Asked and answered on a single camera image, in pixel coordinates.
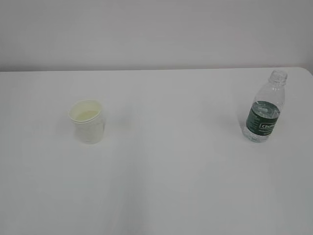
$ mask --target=water bottle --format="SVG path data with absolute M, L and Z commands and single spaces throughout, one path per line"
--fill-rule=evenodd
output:
M 253 142 L 264 142 L 271 135 L 285 104 L 285 84 L 287 74 L 284 71 L 272 72 L 254 98 L 243 135 Z

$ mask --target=paper cup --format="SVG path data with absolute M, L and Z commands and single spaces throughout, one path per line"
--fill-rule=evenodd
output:
M 75 134 L 80 141 L 93 144 L 102 140 L 104 119 L 98 101 L 82 100 L 71 108 L 68 115 L 75 124 Z

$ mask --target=bottle neck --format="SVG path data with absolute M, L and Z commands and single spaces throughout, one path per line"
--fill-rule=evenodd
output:
M 284 71 L 274 70 L 268 81 L 275 87 L 282 87 L 286 84 L 287 74 Z

